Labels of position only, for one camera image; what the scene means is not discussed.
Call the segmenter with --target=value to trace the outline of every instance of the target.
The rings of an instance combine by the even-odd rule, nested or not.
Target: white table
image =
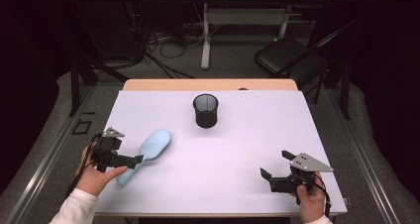
[[[157,129],[168,129],[172,139],[160,157],[140,164],[138,172],[125,186],[111,181],[101,193],[96,214],[142,217],[298,215],[295,199],[286,193],[270,192],[260,168],[273,176],[288,176],[289,163],[281,156],[282,150],[295,155],[305,152],[329,164],[302,93],[278,88],[179,91],[176,84],[182,80],[175,81],[174,86],[169,86],[170,81],[165,80],[158,91],[120,91],[106,125],[126,135],[122,138],[120,155],[137,155],[141,143]],[[206,80],[185,81],[190,82],[189,90],[194,89],[191,84],[203,88],[203,82],[208,83]],[[232,87],[229,85],[232,81],[237,81],[239,87],[253,86],[251,79],[245,80],[248,85],[241,79],[213,79],[210,83],[221,86],[226,82]],[[171,87],[177,91],[166,90]],[[219,120],[210,129],[195,124],[192,100],[201,93],[211,93],[219,99]],[[334,175],[322,175],[333,202],[331,214],[347,212]]]
[[[210,63],[210,36],[209,24],[225,25],[279,25],[277,38],[284,37],[289,18],[290,6],[285,9],[209,9],[204,3],[203,25],[204,45],[201,68],[208,69]]]

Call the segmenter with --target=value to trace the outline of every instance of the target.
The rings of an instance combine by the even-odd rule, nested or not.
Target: wire
[[[108,65],[107,64],[107,66],[110,67],[110,68],[112,68],[112,69],[114,69],[114,70],[118,70],[118,69],[123,69],[123,68],[128,68],[128,67],[134,66],[134,65],[138,64],[141,61],[142,61],[142,58],[141,57],[137,57],[137,58],[135,58],[135,59],[133,59],[133,60],[127,62],[127,63],[124,63],[124,64],[120,64],[120,65]],[[92,64],[91,67],[93,69],[101,69],[101,68],[97,68],[94,64]]]
[[[319,180],[321,180],[323,187],[320,186],[318,183],[315,183],[315,182],[309,182],[309,183],[312,184],[312,185],[315,185],[316,187],[318,187],[319,189],[321,189],[325,193],[325,201],[326,201],[325,202],[325,216],[330,217],[330,209],[331,209],[331,206],[333,204],[331,203],[330,195],[327,192],[327,186],[325,185],[325,182],[322,180],[322,178],[320,176],[318,176],[317,174],[314,174],[314,175],[316,177],[318,177]]]
[[[195,9],[195,12],[197,13],[198,19],[200,20],[200,22],[203,22],[203,20],[201,19],[200,13],[197,10],[197,5],[195,5],[195,3],[192,5],[194,5],[194,9]]]
[[[153,36],[155,42],[158,41],[158,36],[156,35],[156,33],[151,33],[151,35]],[[147,42],[147,48],[149,49],[149,52],[152,53],[157,49],[158,45],[157,44],[151,44],[150,41]]]
[[[87,159],[90,156],[90,153],[91,153],[91,150],[92,150],[92,147],[93,147],[93,143],[95,142],[96,139],[100,138],[101,136],[102,136],[102,133],[97,133],[90,140],[89,146],[87,146],[87,149],[86,149],[86,154],[84,155],[83,161],[82,161],[81,166],[80,166],[80,171],[78,172],[77,176],[74,178],[71,185],[68,186],[67,193],[65,194],[65,198],[68,198],[70,196],[70,194],[74,191],[78,182],[80,181],[81,176],[83,175],[84,170],[92,164],[92,163],[89,163],[88,165],[86,165],[86,162],[87,162]]]
[[[195,78],[195,77],[193,77],[193,76],[191,76],[187,73],[181,72],[179,70],[176,70],[176,69],[170,67],[169,65],[164,64],[162,61],[158,60],[157,58],[155,58],[154,56],[152,56],[150,54],[145,54],[145,56],[148,57],[149,59],[151,59],[152,61],[154,61],[170,78],[173,78],[173,76],[170,75],[167,70],[170,70],[170,71],[174,72],[177,77],[179,77],[179,74],[181,74],[181,75],[184,75],[184,76],[189,77],[189,78]]]
[[[166,57],[166,58],[176,58],[176,57],[180,57],[180,56],[182,56],[182,55],[185,53],[185,44],[184,44],[183,42],[181,42],[181,43],[180,43],[180,45],[182,46],[182,51],[181,51],[181,53],[180,53],[180,54],[178,54],[178,55],[176,55],[176,56],[166,56],[166,55],[163,53],[163,45],[165,45],[165,44],[161,44],[161,45],[160,45],[160,49],[159,49],[159,52],[160,52],[160,54],[161,54],[163,57]]]

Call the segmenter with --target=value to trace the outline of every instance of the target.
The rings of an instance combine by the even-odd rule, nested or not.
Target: black chair
[[[342,53],[334,59],[326,59],[321,56],[321,52],[332,41],[352,29],[358,20],[352,21],[309,48],[294,39],[282,38],[256,52],[255,62],[273,78],[292,78],[299,89],[319,75],[318,83],[304,93],[306,95],[317,88],[314,99],[314,103],[317,103],[325,73],[332,65],[339,64],[346,54]]]

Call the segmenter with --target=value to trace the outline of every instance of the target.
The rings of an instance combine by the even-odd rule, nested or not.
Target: cable
[[[160,54],[163,57],[166,57],[166,58],[176,58],[176,57],[182,56],[185,53],[185,44],[183,42],[180,43],[180,45],[182,46],[182,51],[181,51],[181,53],[179,55],[176,55],[176,56],[166,56],[166,55],[164,55],[163,54],[163,45],[165,45],[165,44],[161,44],[160,45],[160,48],[159,48],[159,52],[160,52]]]
[[[200,22],[203,22],[203,20],[201,19],[200,13],[197,10],[197,5],[195,5],[195,3],[193,3],[192,5],[194,5],[194,9],[195,9],[195,12],[197,13],[198,19],[200,20]]]
[[[169,77],[173,78],[172,75],[170,75],[167,70],[170,70],[172,72],[174,72],[176,74],[177,77],[179,77],[179,74],[184,75],[186,77],[189,78],[195,78],[187,73],[181,72],[179,70],[176,70],[166,64],[164,64],[162,61],[158,60],[157,58],[155,58],[154,56],[150,55],[150,54],[145,54],[146,57],[148,57],[149,59],[153,60]]]
[[[71,185],[68,186],[67,193],[65,194],[65,198],[68,198],[70,196],[70,194],[74,191],[78,182],[80,181],[81,176],[83,175],[84,170],[92,164],[92,162],[91,162],[88,165],[86,165],[86,162],[87,162],[87,159],[90,156],[93,143],[95,142],[96,139],[100,138],[101,136],[102,136],[102,133],[97,133],[90,140],[89,146],[87,146],[87,149],[86,149],[86,154],[84,155],[84,158],[83,158],[83,162],[81,163],[80,170],[79,170],[77,176],[74,178]]]
[[[120,65],[108,65],[108,67],[114,69],[114,70],[119,70],[119,69],[123,69],[123,68],[128,68],[128,67],[132,67],[136,64],[138,64],[139,62],[141,62],[143,59],[141,57],[136,57],[135,59],[126,62],[124,64],[120,64]],[[93,69],[99,69],[101,70],[101,68],[97,68],[94,64],[91,65]]]
[[[317,184],[315,182],[312,182],[312,183],[310,182],[310,184],[315,185],[316,187],[318,187],[319,189],[321,189],[325,193],[325,216],[326,217],[330,217],[330,209],[331,209],[331,206],[333,204],[331,203],[330,195],[327,192],[327,186],[325,185],[324,181],[322,180],[322,178],[320,176],[318,176],[317,174],[314,174],[314,175],[316,177],[318,177],[319,180],[321,180],[322,185],[324,187],[320,186],[319,184]]]

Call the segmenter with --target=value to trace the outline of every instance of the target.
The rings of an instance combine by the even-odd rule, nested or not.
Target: person's arm
[[[83,150],[82,162],[76,174],[81,169],[86,152],[87,148]],[[94,167],[95,164],[91,164],[90,155],[86,162],[89,165],[83,170],[76,188],[62,204],[59,213],[52,219],[52,224],[92,223],[98,195],[109,181],[127,171],[127,167],[114,168],[106,172],[98,171]]]
[[[323,186],[321,174],[319,172],[315,174],[315,183]],[[299,185],[296,191],[300,199],[300,218],[305,224],[332,224],[324,215],[325,193],[321,189],[313,186],[307,191],[305,185]]]

